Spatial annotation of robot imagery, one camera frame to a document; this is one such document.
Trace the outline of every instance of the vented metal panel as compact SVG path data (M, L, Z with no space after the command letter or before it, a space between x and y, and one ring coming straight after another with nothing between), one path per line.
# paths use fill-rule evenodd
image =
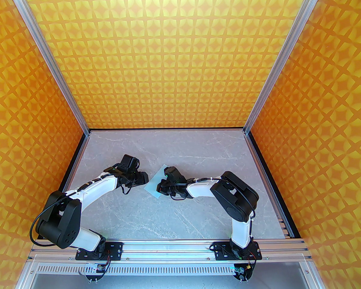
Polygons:
M39 274L101 275L96 263L39 263ZM111 264L107 275L234 275L233 264Z

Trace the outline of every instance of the orange patterned wall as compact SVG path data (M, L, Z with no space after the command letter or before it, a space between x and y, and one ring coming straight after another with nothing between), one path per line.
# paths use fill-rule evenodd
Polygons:
M328 288L361 288L361 0L319 0L252 133Z
M303 0L28 0L90 128L243 126Z
M82 131L12 0L0 0L0 288L13 288L33 218Z

